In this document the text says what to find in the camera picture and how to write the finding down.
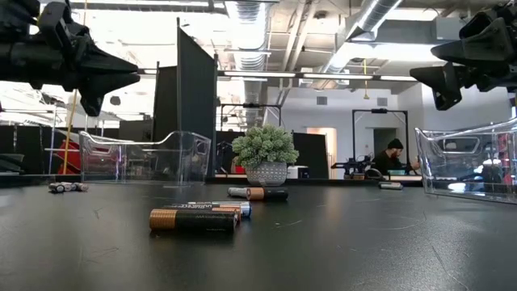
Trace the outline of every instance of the desk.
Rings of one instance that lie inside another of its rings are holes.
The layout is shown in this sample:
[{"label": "desk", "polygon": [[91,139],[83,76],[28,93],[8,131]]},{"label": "desk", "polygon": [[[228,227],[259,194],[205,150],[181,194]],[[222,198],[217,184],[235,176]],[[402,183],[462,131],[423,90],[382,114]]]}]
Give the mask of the desk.
[{"label": "desk", "polygon": [[149,233],[151,209],[228,186],[2,189],[0,290],[517,289],[516,206],[421,188],[292,186],[234,235]]}]

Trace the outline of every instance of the black beanie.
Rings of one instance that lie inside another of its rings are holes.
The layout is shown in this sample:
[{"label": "black beanie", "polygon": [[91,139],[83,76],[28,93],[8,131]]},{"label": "black beanie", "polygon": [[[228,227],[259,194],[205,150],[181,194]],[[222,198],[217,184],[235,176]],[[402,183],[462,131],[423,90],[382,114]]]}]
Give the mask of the black beanie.
[{"label": "black beanie", "polygon": [[394,140],[389,142],[388,149],[403,150],[404,146],[402,145],[401,141],[398,140],[398,138],[395,138]]}]

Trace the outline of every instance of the potted plant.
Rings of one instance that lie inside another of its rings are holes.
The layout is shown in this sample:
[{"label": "potted plant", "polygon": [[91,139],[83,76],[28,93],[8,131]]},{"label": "potted plant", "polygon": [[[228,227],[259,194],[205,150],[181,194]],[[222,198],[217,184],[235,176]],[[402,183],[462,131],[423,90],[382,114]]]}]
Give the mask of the potted plant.
[{"label": "potted plant", "polygon": [[237,164],[246,169],[252,185],[280,186],[288,175],[287,163],[294,163],[298,151],[292,135],[273,125],[248,129],[244,137],[233,140]]}]

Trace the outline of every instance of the man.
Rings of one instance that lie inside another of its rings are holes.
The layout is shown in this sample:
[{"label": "man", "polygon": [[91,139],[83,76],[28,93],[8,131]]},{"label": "man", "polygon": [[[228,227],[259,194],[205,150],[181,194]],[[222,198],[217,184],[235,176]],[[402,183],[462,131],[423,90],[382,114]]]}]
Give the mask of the man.
[{"label": "man", "polygon": [[[388,144],[388,149],[383,150],[373,159],[374,165],[372,168],[379,170],[382,175],[387,175],[389,170],[405,170],[398,157],[401,156],[404,146],[398,138],[395,138]],[[410,168],[418,170],[420,162],[412,162]]]}]

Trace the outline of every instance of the exposed duct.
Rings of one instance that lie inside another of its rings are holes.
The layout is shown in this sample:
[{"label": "exposed duct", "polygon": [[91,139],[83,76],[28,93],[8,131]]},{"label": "exposed duct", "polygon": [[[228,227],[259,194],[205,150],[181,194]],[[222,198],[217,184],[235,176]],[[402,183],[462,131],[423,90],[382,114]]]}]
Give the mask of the exposed duct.
[{"label": "exposed duct", "polygon": [[364,0],[361,10],[347,21],[346,42],[323,67],[322,73],[340,73],[350,59],[357,57],[354,55],[354,44],[347,41],[365,34],[370,40],[375,40],[376,30],[386,20],[388,13],[397,8],[401,2],[402,0]]},{"label": "exposed duct", "polygon": [[[270,3],[264,2],[226,3],[228,16],[236,25],[236,33],[232,40],[233,46],[244,51],[233,55],[236,70],[260,71],[265,69],[266,55],[259,51],[266,48],[270,7]],[[258,103],[262,87],[262,82],[244,81],[244,102]],[[257,111],[246,111],[246,125],[253,126],[253,119],[258,116]]]}]

